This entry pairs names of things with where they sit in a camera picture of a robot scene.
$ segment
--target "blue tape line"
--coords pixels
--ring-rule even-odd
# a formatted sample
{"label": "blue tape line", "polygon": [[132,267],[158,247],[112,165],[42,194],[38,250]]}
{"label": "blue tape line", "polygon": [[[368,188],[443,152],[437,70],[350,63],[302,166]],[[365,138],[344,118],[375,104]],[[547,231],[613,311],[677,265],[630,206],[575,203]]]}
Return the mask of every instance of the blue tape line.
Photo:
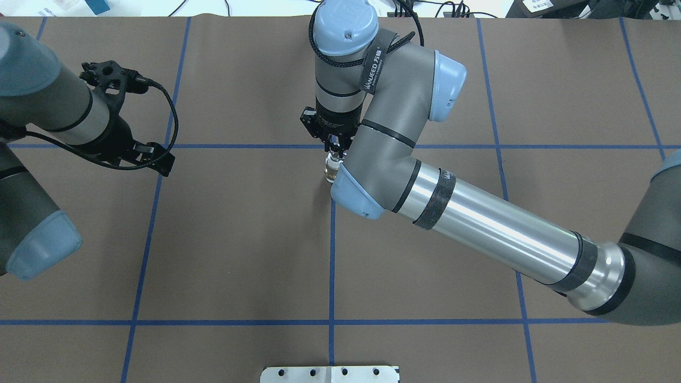
{"label": "blue tape line", "polygon": [[85,0],[85,3],[92,10],[95,15],[103,14],[104,12],[110,10],[109,4],[106,0]]}
{"label": "blue tape line", "polygon": [[0,326],[129,326],[129,320],[3,319]]}
{"label": "blue tape line", "polygon": [[641,85],[641,79],[639,78],[638,71],[636,70],[636,63],[634,62],[634,56],[631,54],[631,46],[629,45],[629,38],[627,37],[627,29],[624,27],[624,18],[622,17],[620,17],[620,28],[622,29],[622,36],[624,37],[624,45],[627,47],[627,54],[629,56],[629,63],[631,64],[631,71],[634,73],[634,79],[636,79],[636,86],[639,89],[639,93],[641,93],[643,105],[646,107],[646,114],[648,115],[648,121],[650,122],[650,127],[652,128],[652,135],[655,137],[657,147],[660,149],[660,156],[662,156],[662,160],[664,160],[665,151],[662,148],[662,141],[660,141],[660,135],[657,133],[657,126],[655,126],[655,121],[652,118],[652,113],[648,105],[648,99],[646,98],[646,92],[643,90],[643,85]]}
{"label": "blue tape line", "polygon": [[336,201],[331,200],[331,237],[329,258],[329,366],[336,364]]}
{"label": "blue tape line", "polygon": [[600,318],[528,318],[528,324],[583,324],[583,323],[607,323]]}
{"label": "blue tape line", "polygon": [[[482,35],[482,25],[480,19],[476,18],[477,34],[480,41],[480,55],[482,56],[482,68],[485,73],[485,85],[487,86],[487,101],[490,105],[490,116],[492,118],[492,132],[494,133],[494,145],[496,146],[496,160],[499,166],[499,176],[501,178],[501,189],[503,191],[504,200],[509,200],[508,189],[506,186],[506,174],[504,173],[503,158],[501,157],[501,142],[499,140],[499,132],[496,128],[496,113],[494,112],[494,101],[492,99],[492,86],[490,84],[490,73],[487,66],[487,56],[485,54],[485,42]],[[522,326],[525,333],[525,346],[527,349],[527,361],[530,368],[530,377],[532,383],[537,383],[537,373],[535,371],[535,357],[532,352],[532,340],[530,338],[530,326],[527,324],[527,312],[525,310],[525,296],[522,289],[522,280],[520,273],[516,271],[516,281],[518,284],[518,296],[520,297],[520,312],[522,314]]]}
{"label": "blue tape line", "polygon": [[338,319],[337,326],[457,326],[472,324],[521,324],[522,319]]}
{"label": "blue tape line", "polygon": [[[178,63],[177,77],[175,79],[175,90],[173,93],[173,102],[177,100],[177,95],[180,89],[180,80],[182,78],[182,66],[185,63],[185,53],[187,51],[187,39],[189,37],[189,26],[191,24],[191,18],[187,18],[187,24],[185,26],[185,36],[183,39],[182,50],[180,52],[180,61]],[[168,144],[170,140],[170,126],[172,124],[172,116],[169,117],[168,128],[165,132],[165,143]],[[127,380],[127,372],[130,366],[130,358],[132,355],[132,346],[135,340],[136,322],[138,314],[140,312],[140,301],[142,300],[142,289],[144,287],[144,277],[146,276],[146,265],[149,260],[149,250],[151,249],[151,238],[154,232],[154,226],[156,223],[156,213],[159,206],[159,196],[161,194],[161,185],[163,184],[163,177],[159,174],[156,182],[156,192],[154,194],[154,202],[151,207],[151,218],[149,219],[149,228],[146,234],[146,243],[144,245],[144,255],[142,257],[142,266],[140,267],[140,278],[137,284],[137,293],[135,295],[135,305],[133,307],[132,322],[130,324],[130,333],[128,334],[128,344],[125,349],[125,359],[123,360],[123,371],[121,372],[121,383],[125,383]]]}
{"label": "blue tape line", "polygon": [[500,144],[502,149],[655,149],[657,145],[603,145],[603,144]]}
{"label": "blue tape line", "polygon": [[47,24],[47,18],[43,17],[43,21],[40,23],[40,29],[38,29],[38,34],[35,36],[35,41],[40,41],[42,33],[45,31],[45,24]]}
{"label": "blue tape line", "polygon": [[[180,82],[182,80],[182,69],[185,66],[185,53],[187,52],[187,41],[189,40],[189,28],[191,26],[191,17],[187,18],[187,23],[185,24],[185,37],[182,40],[182,50],[180,52],[180,62],[177,65],[177,76],[175,77],[175,90],[172,94],[172,102],[177,107],[177,97],[180,93]],[[170,132],[172,130],[172,113],[168,116],[168,128],[165,131],[165,146],[168,146],[170,142]]]}
{"label": "blue tape line", "polygon": [[138,326],[326,326],[327,320],[138,320]]}
{"label": "blue tape line", "polygon": [[135,295],[135,305],[133,306],[132,321],[130,323],[130,333],[128,334],[128,343],[125,348],[125,359],[123,360],[123,372],[121,373],[121,383],[125,383],[127,379],[128,367],[130,366],[130,357],[132,355],[132,345],[135,340],[135,330],[137,327],[137,317],[140,312],[140,301],[142,300],[142,289],[144,287],[144,277],[146,276],[146,265],[149,260],[149,250],[151,248],[151,236],[156,224],[156,212],[159,206],[159,196],[161,194],[161,184],[163,177],[159,174],[156,181],[156,192],[154,194],[154,203],[151,207],[151,218],[149,219],[149,228],[146,233],[146,243],[144,245],[144,255],[142,257],[142,266],[140,267],[140,277],[137,283],[137,292]]}
{"label": "blue tape line", "polygon": [[520,315],[522,316],[522,329],[525,333],[525,348],[527,349],[527,361],[530,366],[530,378],[532,383],[537,383],[537,370],[535,369],[535,354],[532,351],[532,338],[530,337],[530,325],[527,320],[527,307],[525,306],[525,293],[522,288],[522,277],[516,271],[516,284],[518,285],[518,298],[520,300]]}
{"label": "blue tape line", "polygon": [[[338,319],[334,326],[470,326],[499,324],[609,324],[600,318],[508,319]],[[131,320],[2,319],[0,326],[129,326]],[[326,319],[292,320],[137,320],[136,326],[328,326]]]}
{"label": "blue tape line", "polygon": [[487,56],[485,54],[485,42],[482,37],[482,25],[480,19],[476,18],[477,35],[480,41],[480,55],[482,56],[482,69],[485,72],[485,85],[487,86],[487,102],[490,106],[490,118],[492,119],[492,133],[494,134],[494,147],[496,149],[496,162],[501,176],[501,189],[504,199],[508,201],[509,196],[506,190],[506,174],[504,173],[503,161],[501,159],[501,143],[499,142],[499,132],[496,128],[496,113],[494,112],[494,101],[492,100],[492,86],[490,85],[490,73],[487,67]]}
{"label": "blue tape line", "polygon": [[494,149],[493,144],[417,144],[414,149]]}

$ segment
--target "electrical cable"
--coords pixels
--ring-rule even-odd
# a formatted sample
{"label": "electrical cable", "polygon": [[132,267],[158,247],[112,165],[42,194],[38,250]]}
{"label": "electrical cable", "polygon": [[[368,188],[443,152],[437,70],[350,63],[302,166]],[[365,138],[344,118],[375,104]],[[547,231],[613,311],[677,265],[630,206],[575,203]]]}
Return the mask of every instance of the electrical cable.
{"label": "electrical cable", "polygon": [[435,16],[433,16],[433,17],[437,17],[440,14],[442,7],[444,7],[445,5],[451,5],[452,6],[452,15],[454,15],[454,12],[456,12],[456,4],[454,4],[453,1],[445,1],[444,3],[440,4],[440,8],[437,9],[437,12],[435,12]]}
{"label": "electrical cable", "polygon": [[412,0],[412,2],[440,5],[440,8],[438,8],[437,13],[435,14],[434,17],[439,16],[440,11],[442,10],[442,8],[445,5],[451,5],[452,6],[452,17],[453,18],[464,18],[464,17],[470,16],[472,14],[484,14],[484,15],[487,15],[487,16],[491,16],[493,18],[499,18],[499,17],[497,17],[493,14],[489,14],[487,12],[471,12],[471,8],[468,5],[464,4],[463,1],[461,1],[458,4],[455,4],[453,1],[445,1],[444,3],[439,3],[437,1],[430,1],[430,0]]}
{"label": "electrical cable", "polygon": [[483,15],[490,16],[490,17],[493,17],[493,18],[498,18],[495,15],[489,14],[487,12],[466,12],[464,14],[459,15],[459,17],[466,17],[466,16],[471,15],[471,14],[483,14]]}
{"label": "electrical cable", "polygon": [[175,10],[174,10],[173,12],[170,12],[170,14],[168,15],[168,17],[174,15],[175,12],[179,11],[180,8],[181,8],[186,2],[187,2],[187,0],[182,0],[182,3],[180,3],[180,5],[178,5],[177,8],[175,8]]}
{"label": "electrical cable", "polygon": [[172,118],[173,118],[173,132],[172,132],[172,137],[170,138],[170,143],[168,144],[168,149],[166,150],[165,153],[160,155],[156,159],[152,159],[149,162],[146,162],[145,164],[142,165],[136,165],[136,166],[117,166],[117,165],[112,165],[112,164],[107,164],[106,162],[103,161],[98,161],[96,159],[93,159],[89,155],[82,154],[81,152],[77,151],[75,148],[71,147],[68,144],[64,144],[63,142],[59,142],[55,140],[52,137],[45,136],[43,134],[37,133],[37,132],[30,132],[27,131],[26,135],[30,137],[36,137],[40,138],[41,140],[45,140],[49,142],[50,144],[57,145],[58,147],[68,151],[69,153],[75,154],[78,157],[85,159],[88,162],[92,162],[95,165],[102,166],[104,168],[108,169],[113,169],[113,170],[138,170],[138,169],[143,169],[143,168],[148,168],[149,166],[152,166],[153,164],[156,164],[157,162],[161,161],[166,155],[170,154],[170,150],[173,148],[175,145],[175,140],[177,139],[177,132],[180,127],[180,122],[177,118],[177,111],[175,110],[175,105],[172,102],[172,98],[168,94],[168,91],[166,91],[165,88],[158,82],[155,82],[154,80],[151,80],[150,78],[147,78],[147,83],[150,87],[154,87],[156,89],[159,89],[161,92],[163,92],[163,95],[165,96],[165,99],[168,101],[168,104],[170,105],[170,111],[172,112]]}

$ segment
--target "metal tube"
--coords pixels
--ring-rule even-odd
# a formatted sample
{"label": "metal tube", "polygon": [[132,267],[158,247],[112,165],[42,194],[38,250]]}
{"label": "metal tube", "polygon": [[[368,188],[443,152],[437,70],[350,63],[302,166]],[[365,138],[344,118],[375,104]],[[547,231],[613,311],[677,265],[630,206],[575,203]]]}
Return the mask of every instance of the metal tube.
{"label": "metal tube", "polygon": [[[439,171],[422,164],[399,213],[419,218],[438,182]],[[543,284],[554,284],[573,268],[576,235],[460,179],[433,230],[480,251]]]}

